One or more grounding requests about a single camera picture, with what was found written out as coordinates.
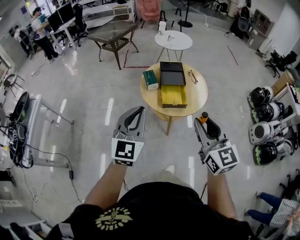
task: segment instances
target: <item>eyeglasses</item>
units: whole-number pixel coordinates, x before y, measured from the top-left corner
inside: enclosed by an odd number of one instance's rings
[[[198,80],[197,80],[197,78],[195,77],[195,75],[194,75],[194,73],[193,73],[192,70],[189,70],[189,71],[188,71],[188,75],[191,77],[192,82],[193,82],[194,84],[197,84],[197,83],[198,83]]]

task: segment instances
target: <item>sneaker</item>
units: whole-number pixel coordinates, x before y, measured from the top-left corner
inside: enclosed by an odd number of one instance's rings
[[[55,60],[54,58],[51,58],[48,61],[49,61],[49,63],[53,63],[54,60]]]
[[[245,216],[249,216],[249,214],[248,214],[249,210],[250,210],[249,208],[246,208],[246,209],[244,210],[244,215],[245,215]]]
[[[55,61],[58,60],[58,59],[60,59],[60,58],[62,58],[64,55],[65,55],[64,52],[58,54],[58,56],[55,58]]]
[[[13,183],[13,185],[16,187],[17,186],[17,183],[15,181],[15,178],[13,176],[10,176],[11,177],[11,182]]]
[[[170,164],[165,168],[165,171],[169,171],[170,173],[174,174],[176,170],[176,167],[174,164]]]
[[[257,191],[257,192],[255,193],[255,196],[256,196],[257,198],[259,198],[259,197],[261,196],[261,193],[262,193],[262,192]]]

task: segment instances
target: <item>green box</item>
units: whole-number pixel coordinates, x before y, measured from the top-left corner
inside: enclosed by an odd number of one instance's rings
[[[145,71],[143,72],[143,75],[147,84],[148,91],[158,89],[158,81],[153,70]]]

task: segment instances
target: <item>beige pants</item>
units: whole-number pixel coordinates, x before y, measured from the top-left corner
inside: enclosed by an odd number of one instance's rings
[[[171,172],[163,170],[157,177],[158,182],[170,182],[184,187],[192,188],[191,185],[181,181],[178,177],[174,176]]]

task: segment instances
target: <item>open box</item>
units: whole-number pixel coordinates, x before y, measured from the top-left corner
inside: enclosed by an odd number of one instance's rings
[[[186,108],[186,79],[181,62],[160,62],[162,108]]]

